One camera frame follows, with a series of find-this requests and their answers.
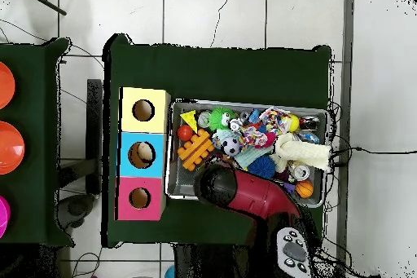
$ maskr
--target green table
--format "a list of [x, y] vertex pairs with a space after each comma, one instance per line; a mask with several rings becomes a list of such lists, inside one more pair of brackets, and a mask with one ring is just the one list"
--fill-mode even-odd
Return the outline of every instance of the green table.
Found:
[[[326, 109], [330, 57], [328, 46], [312, 51], [201, 49], [133, 45], [124, 34], [113, 35], [103, 50], [103, 243], [245, 245], [253, 231], [252, 220], [240, 214], [174, 199], [167, 200], [159, 222], [114, 220], [119, 87], [163, 89], [173, 99]], [[321, 232], [323, 208], [311, 212]]]
[[0, 175], [0, 194], [11, 207], [11, 220], [0, 243], [71, 245], [55, 221], [58, 196], [58, 101], [56, 70], [69, 40], [41, 45], [0, 45], [0, 61], [12, 71], [16, 91], [0, 110], [0, 121], [19, 130], [25, 141], [22, 163]]

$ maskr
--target yellow toy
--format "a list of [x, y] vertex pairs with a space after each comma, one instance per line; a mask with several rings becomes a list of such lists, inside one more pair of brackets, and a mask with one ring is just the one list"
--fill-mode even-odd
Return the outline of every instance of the yellow toy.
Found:
[[197, 130], [197, 121], [195, 120], [194, 115], [195, 115], [195, 110], [192, 110], [192, 111], [190, 111], [188, 113], [181, 114], [180, 117], [186, 122], [186, 124], [189, 125], [189, 127], [192, 128], [192, 130], [195, 133], [198, 133], [198, 130]]
[[198, 130], [198, 135], [193, 135], [190, 141], [184, 143], [183, 148], [178, 149], [178, 156], [181, 161], [184, 161], [182, 166], [193, 171], [212, 150], [214, 146], [210, 134], [205, 130]]
[[290, 132], [295, 132], [300, 127], [300, 120], [294, 114], [290, 114], [291, 124], [290, 124]]

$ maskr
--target pink cube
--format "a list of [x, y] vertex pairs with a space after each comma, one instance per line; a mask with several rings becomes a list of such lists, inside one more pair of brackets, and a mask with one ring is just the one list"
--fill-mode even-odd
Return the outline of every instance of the pink cube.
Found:
[[[119, 194], [116, 194], [116, 219], [159, 221], [165, 207], [163, 182], [162, 178], [120, 177]], [[138, 204], [143, 200], [137, 196], [133, 199], [134, 190], [140, 190], [139, 194], [147, 194], [147, 201], [141, 203], [140, 206]]]

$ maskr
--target orange bowl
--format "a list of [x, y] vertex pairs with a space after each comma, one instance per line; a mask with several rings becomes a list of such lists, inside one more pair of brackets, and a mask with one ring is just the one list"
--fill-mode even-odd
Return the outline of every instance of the orange bowl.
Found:
[[24, 141], [19, 131], [7, 122], [0, 121], [0, 175], [16, 169], [24, 156]]
[[15, 79], [11, 70], [0, 62], [0, 109], [6, 107], [15, 94]]

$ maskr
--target blue object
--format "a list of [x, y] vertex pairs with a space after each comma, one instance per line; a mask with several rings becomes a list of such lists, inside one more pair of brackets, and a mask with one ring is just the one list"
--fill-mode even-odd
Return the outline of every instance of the blue object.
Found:
[[275, 163], [269, 156], [261, 156], [248, 166], [248, 172], [265, 179], [271, 179], [275, 174]]
[[[149, 143], [155, 150], [155, 160], [148, 168], [138, 169], [129, 162], [130, 147], [137, 142]], [[121, 176], [163, 178], [164, 145], [165, 135], [121, 132]]]
[[300, 130], [297, 135], [300, 137], [301, 141], [305, 141], [307, 143], [320, 143], [318, 136], [308, 130]]
[[171, 265], [165, 273], [164, 278], [175, 278], [175, 266]]
[[266, 126], [265, 125], [260, 125], [259, 128], [257, 129], [258, 132], [261, 133], [266, 133]]
[[251, 123], [257, 123], [259, 121], [259, 115], [261, 115], [261, 113], [259, 113], [258, 109], [253, 110], [251, 116], [249, 117], [248, 121]]
[[290, 183], [287, 183], [287, 182], [283, 183], [283, 187], [287, 191], [288, 194], [292, 194], [296, 190], [296, 185], [295, 184], [290, 184]]

